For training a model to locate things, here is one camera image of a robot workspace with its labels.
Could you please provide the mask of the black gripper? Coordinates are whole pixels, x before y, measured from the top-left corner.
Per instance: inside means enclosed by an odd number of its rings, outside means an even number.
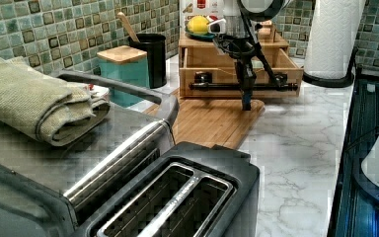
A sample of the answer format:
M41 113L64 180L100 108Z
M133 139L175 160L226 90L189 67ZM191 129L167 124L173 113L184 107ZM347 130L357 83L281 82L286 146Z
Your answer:
M235 63L238 83L242 93L242 110L251 109L251 99L256 81L252 58L256 55L256 47L248 39L234 38L228 35L217 35L213 44L223 53L229 55Z

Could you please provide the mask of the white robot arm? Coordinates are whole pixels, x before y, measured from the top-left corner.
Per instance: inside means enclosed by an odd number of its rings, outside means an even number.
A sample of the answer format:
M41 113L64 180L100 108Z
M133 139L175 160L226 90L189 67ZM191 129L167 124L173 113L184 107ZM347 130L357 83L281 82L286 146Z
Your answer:
M265 59L256 35L261 22L271 20L289 0L223 0L223 17L210 22L207 30L214 34L213 44L235 59L235 69L242 94L242 109L251 109L251 99L257 75L252 59L256 57L264 67L271 83L282 90L287 75L274 73Z

